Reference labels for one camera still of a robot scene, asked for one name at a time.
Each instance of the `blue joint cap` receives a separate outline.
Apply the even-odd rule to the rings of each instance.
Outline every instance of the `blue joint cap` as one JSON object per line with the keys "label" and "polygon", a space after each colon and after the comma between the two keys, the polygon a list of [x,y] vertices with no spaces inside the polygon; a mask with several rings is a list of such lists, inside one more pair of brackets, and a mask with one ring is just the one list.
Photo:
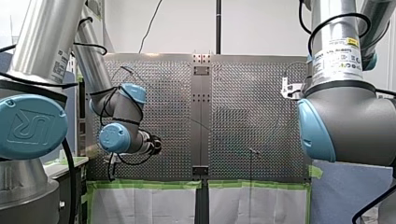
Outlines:
{"label": "blue joint cap", "polygon": [[367,64],[367,67],[364,68],[364,71],[371,71],[375,68],[376,62],[378,61],[378,56],[375,53],[372,60]]}
{"label": "blue joint cap", "polygon": [[131,136],[123,125],[111,123],[100,132],[99,144],[107,152],[124,153],[131,145]]}
{"label": "blue joint cap", "polygon": [[62,143],[67,134],[67,116],[50,98],[20,94],[0,101],[0,127],[0,157],[31,160]]}
{"label": "blue joint cap", "polygon": [[300,138],[303,150],[314,160],[335,162],[335,150],[320,115],[306,99],[298,102]]}
{"label": "blue joint cap", "polygon": [[[143,106],[146,103],[146,89],[132,83],[124,83],[121,86],[128,92],[128,94],[134,97],[134,100],[136,100],[140,106]],[[120,93],[123,96],[129,97],[123,89],[121,89]]]}

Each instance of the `perforated metal panel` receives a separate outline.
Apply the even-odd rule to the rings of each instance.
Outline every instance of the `perforated metal panel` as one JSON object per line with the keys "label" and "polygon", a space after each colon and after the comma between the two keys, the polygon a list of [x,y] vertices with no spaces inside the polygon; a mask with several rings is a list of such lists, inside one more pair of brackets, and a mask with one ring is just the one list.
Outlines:
{"label": "perforated metal panel", "polygon": [[[283,72],[293,61],[304,58],[212,59],[210,178],[287,182],[308,178],[295,103],[280,95]],[[302,82],[305,69],[293,66],[290,82]]]}
{"label": "perforated metal panel", "polygon": [[[163,152],[139,166],[117,166],[117,177],[152,180],[191,180],[191,55],[149,57],[147,55],[110,55],[106,66],[114,85],[133,82],[147,90],[147,103],[141,128],[161,137]],[[132,74],[121,66],[127,66]],[[93,134],[100,129],[95,118]],[[101,154],[91,162],[90,179],[107,179],[107,164]],[[139,162],[147,156],[123,158]]]}
{"label": "perforated metal panel", "polygon": [[[210,73],[200,75],[192,55],[106,56],[114,85],[133,82],[147,89],[141,127],[163,139],[162,155],[141,166],[119,165],[117,177],[191,180],[193,165],[208,165],[210,179],[305,182],[308,160],[300,147],[295,103],[280,95],[282,73],[295,61],[304,58],[211,56],[210,63],[202,65]],[[132,74],[121,66],[128,66]],[[293,66],[290,82],[301,82],[304,74],[303,65]],[[91,134],[96,136],[99,118],[94,121]],[[209,132],[209,145],[197,124]],[[253,155],[251,150],[260,153]],[[105,155],[101,150],[91,161],[89,179],[107,179]],[[125,157],[130,162],[145,158]]]}

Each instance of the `ur logo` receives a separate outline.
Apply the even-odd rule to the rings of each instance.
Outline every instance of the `ur logo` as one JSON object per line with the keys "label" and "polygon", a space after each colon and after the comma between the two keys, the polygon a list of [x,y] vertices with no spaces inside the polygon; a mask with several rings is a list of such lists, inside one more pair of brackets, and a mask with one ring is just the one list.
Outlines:
{"label": "ur logo", "polygon": [[12,120],[8,142],[46,145],[55,117],[30,110],[19,110]]}

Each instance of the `label sticker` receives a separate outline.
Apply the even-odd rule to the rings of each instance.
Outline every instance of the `label sticker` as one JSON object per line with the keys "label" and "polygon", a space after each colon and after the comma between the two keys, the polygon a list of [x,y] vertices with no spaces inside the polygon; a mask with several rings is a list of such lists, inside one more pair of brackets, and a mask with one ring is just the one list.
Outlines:
{"label": "label sticker", "polygon": [[334,40],[318,52],[313,62],[314,76],[321,73],[349,73],[362,76],[359,41],[353,38]]}
{"label": "label sticker", "polygon": [[354,38],[347,38],[346,39],[346,43],[348,45],[353,45],[353,46],[355,46],[357,48],[359,47],[359,41],[357,39],[354,39]]}
{"label": "label sticker", "polygon": [[69,62],[68,58],[64,55],[67,55],[63,51],[59,50],[55,63],[53,65],[51,79],[58,84],[62,84],[64,81],[64,73],[66,72],[67,63]]}

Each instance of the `white wall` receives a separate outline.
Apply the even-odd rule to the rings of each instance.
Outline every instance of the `white wall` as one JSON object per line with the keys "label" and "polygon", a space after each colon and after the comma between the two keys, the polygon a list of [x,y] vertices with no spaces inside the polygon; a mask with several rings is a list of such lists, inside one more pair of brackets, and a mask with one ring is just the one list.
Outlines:
{"label": "white wall", "polygon": [[[360,10],[363,0],[357,2]],[[158,0],[105,0],[105,23],[115,52],[138,52],[157,3]],[[223,0],[222,53],[307,55],[309,36],[300,27],[298,4],[296,0]],[[163,0],[142,52],[214,52],[215,15],[215,0]],[[304,21],[309,27],[310,12],[306,9]],[[393,22],[378,45],[376,69],[364,75],[378,88],[396,88],[396,78],[391,76],[395,27]]]}
{"label": "white wall", "polygon": [[0,48],[13,44],[18,36],[30,0],[0,0]]}

